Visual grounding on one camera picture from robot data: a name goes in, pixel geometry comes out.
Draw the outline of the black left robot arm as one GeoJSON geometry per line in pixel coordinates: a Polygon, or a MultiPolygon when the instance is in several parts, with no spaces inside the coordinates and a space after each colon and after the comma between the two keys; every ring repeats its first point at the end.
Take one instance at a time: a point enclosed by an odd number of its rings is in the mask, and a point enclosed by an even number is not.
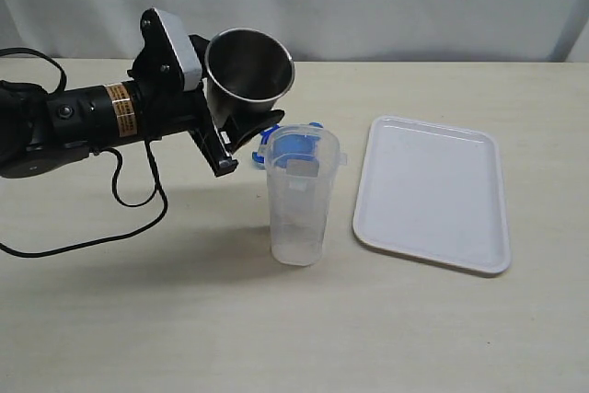
{"type": "Polygon", "coordinates": [[[234,121],[217,127],[203,85],[192,86],[176,49],[200,61],[189,36],[145,34],[130,80],[47,92],[31,83],[1,83],[1,175],[37,176],[122,145],[151,144],[188,133],[217,176],[232,172],[243,145],[234,121]]]}

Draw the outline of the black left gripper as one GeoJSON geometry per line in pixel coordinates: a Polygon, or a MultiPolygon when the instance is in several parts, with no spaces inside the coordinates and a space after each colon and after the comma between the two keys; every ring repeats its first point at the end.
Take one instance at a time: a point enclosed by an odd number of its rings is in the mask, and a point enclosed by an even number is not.
{"type": "Polygon", "coordinates": [[[195,90],[175,95],[155,91],[137,81],[135,85],[139,127],[135,140],[151,142],[175,133],[189,133],[216,177],[230,174],[237,168],[238,162],[228,152],[235,153],[284,117],[283,110],[239,111],[230,115],[225,121],[227,152],[213,123],[202,81],[195,90]]]}

